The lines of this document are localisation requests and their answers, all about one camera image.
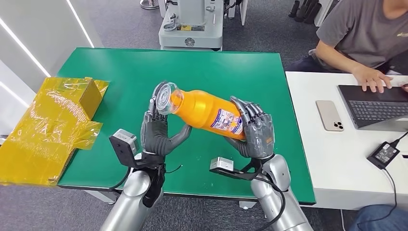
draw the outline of black bracket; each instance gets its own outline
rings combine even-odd
[[[223,168],[214,168],[211,169],[211,172],[221,174],[226,177],[240,180],[253,180],[258,174],[262,172],[262,166],[265,162],[272,159],[274,154],[266,159],[255,159],[251,158],[249,164],[247,164],[243,169],[237,170],[234,168],[233,171],[228,171]]]
[[[151,184],[142,202],[146,207],[152,207],[159,198],[165,182],[166,158],[164,156],[142,152],[141,159],[135,160],[132,149],[128,143],[114,136],[109,137],[109,140],[121,164],[132,167],[133,172],[144,171],[149,175]]]

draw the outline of laptop keyboard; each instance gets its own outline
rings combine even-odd
[[[359,120],[387,120],[408,114],[408,103],[349,101]]]

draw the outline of clear plastic cap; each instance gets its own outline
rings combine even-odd
[[[183,100],[183,93],[175,83],[168,82],[163,85],[156,98],[156,108],[162,115],[175,113]]]

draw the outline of orange bottle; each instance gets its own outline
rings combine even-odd
[[[242,119],[237,107],[205,91],[183,91],[169,82],[159,90],[156,107],[159,113],[176,114],[194,128],[245,140]]]

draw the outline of power adapter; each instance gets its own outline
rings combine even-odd
[[[396,157],[399,150],[392,143],[382,143],[367,159],[379,169],[385,169]]]

